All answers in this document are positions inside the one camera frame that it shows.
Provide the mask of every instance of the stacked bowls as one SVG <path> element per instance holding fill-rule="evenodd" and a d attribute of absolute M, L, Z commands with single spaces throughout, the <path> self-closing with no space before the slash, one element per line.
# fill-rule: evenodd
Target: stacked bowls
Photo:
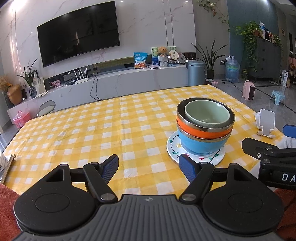
<path fill-rule="evenodd" d="M 235 121 L 225 104 L 207 98 L 189 98 L 177 106 L 177 128 L 188 152 L 208 156 L 217 152 L 231 135 Z"/>

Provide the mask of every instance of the pink heater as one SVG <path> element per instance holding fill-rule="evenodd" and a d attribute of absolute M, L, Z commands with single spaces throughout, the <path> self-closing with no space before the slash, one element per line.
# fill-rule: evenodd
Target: pink heater
<path fill-rule="evenodd" d="M 244 97 L 245 100 L 253 100 L 254 93 L 255 93 L 254 84 L 251 81 L 246 80 L 242 88 L 242 97 Z"/>

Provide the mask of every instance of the yellow checkered tablecloth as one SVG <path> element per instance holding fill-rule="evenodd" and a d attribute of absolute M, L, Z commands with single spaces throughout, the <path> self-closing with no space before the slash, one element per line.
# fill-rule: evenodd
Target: yellow checkered tablecloth
<path fill-rule="evenodd" d="M 241 148 L 246 137 L 270 144 L 258 136 L 254 112 L 221 90 L 210 86 L 176 88 L 104 100 L 62 110 L 27 122 L 4 154 L 17 158 L 6 185 L 21 194 L 60 163 L 81 168 L 119 156 L 119 169 L 109 182 L 118 198 L 126 194 L 176 194 L 188 181 L 166 151 L 168 137 L 176 131 L 176 107 L 184 99 L 206 97 L 221 101 L 234 111 L 236 120 L 218 167 L 239 163 L 251 170 L 258 162 Z M 83 188 L 84 184 L 74 183 Z"/>

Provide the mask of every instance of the pink storage box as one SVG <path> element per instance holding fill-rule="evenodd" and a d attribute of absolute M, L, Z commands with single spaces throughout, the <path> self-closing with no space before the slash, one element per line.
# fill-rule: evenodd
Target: pink storage box
<path fill-rule="evenodd" d="M 29 112 L 19 111 L 17 115 L 13 118 L 13 122 L 17 126 L 17 128 L 21 128 L 26 124 L 29 120 L 31 120 Z"/>

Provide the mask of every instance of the blue stool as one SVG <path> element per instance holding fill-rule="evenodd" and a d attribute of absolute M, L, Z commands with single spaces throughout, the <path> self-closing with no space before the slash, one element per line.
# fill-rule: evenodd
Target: blue stool
<path fill-rule="evenodd" d="M 274 95 L 274 98 L 275 98 L 274 103 L 275 103 L 276 105 L 279 105 L 279 102 L 280 102 L 281 100 L 284 100 L 284 105 L 285 105 L 285 98 L 286 98 L 286 96 L 285 96 L 282 92 L 279 92 L 279 91 L 272 91 L 271 96 L 270 96 L 270 99 L 272 98 L 273 95 Z"/>

